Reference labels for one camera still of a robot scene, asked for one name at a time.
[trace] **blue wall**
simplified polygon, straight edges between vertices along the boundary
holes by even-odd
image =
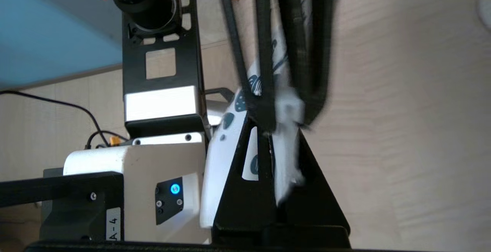
[[[112,2],[100,0],[100,4]],[[106,28],[120,32],[121,14],[110,15],[113,19]],[[108,20],[101,16],[102,22]],[[0,88],[120,63],[121,45],[114,39],[52,0],[0,0]]]

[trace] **blue led light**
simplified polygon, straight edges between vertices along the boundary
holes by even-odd
[[[179,191],[181,191],[181,186],[179,186],[179,184],[172,184],[172,186],[170,186],[170,192],[172,194],[179,194]]]

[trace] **wooden surface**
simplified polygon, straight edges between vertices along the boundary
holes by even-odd
[[[491,249],[491,34],[476,6],[340,0],[330,104],[306,137],[353,247]],[[205,86],[236,88],[221,14],[204,22],[212,13],[199,13],[202,40],[215,40],[202,50]],[[89,107],[102,128],[123,133],[121,80],[114,71],[29,93]],[[0,128],[2,180],[62,166],[94,131],[77,110],[13,96],[0,97]]]

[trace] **white label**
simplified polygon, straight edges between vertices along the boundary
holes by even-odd
[[[121,240],[121,208],[112,208],[105,211],[105,240]]]

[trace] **cable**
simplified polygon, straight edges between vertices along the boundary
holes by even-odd
[[[80,109],[83,112],[87,113],[87,115],[89,115],[89,117],[91,117],[92,122],[94,123],[95,128],[97,129],[97,133],[101,136],[104,144],[107,147],[110,147],[109,146],[109,143],[107,142],[107,140],[104,137],[104,134],[102,134],[102,130],[99,127],[99,124],[97,123],[95,117],[92,115],[92,113],[89,110],[85,109],[84,107],[81,107],[80,105],[62,102],[60,100],[52,100],[52,99],[48,99],[48,98],[43,98],[43,97],[39,97],[39,96],[35,96],[35,95],[30,95],[30,94],[22,93],[22,92],[19,92],[19,91],[10,91],[10,90],[0,91],[0,95],[4,95],[4,94],[23,96],[23,97],[27,97],[27,98],[31,98],[31,99],[35,99],[35,100],[42,100],[44,102],[49,102],[49,103],[54,103],[54,104],[60,104],[60,105],[65,105],[65,106],[69,106],[69,107],[74,107],[76,109]]]
[[[126,137],[123,137],[121,135],[119,135],[118,133],[114,133],[114,132],[111,132],[111,131],[108,131],[108,130],[102,130],[101,131],[102,133],[106,133],[106,134],[110,134],[110,135],[114,135],[114,136],[118,136],[120,139],[122,140],[125,140],[125,141],[128,141],[128,138]],[[97,135],[99,132],[96,131],[94,133],[91,134],[91,136],[89,137],[89,139],[87,140],[87,144],[86,144],[86,147],[85,149],[91,149],[92,147],[92,139],[95,137],[95,135]]]

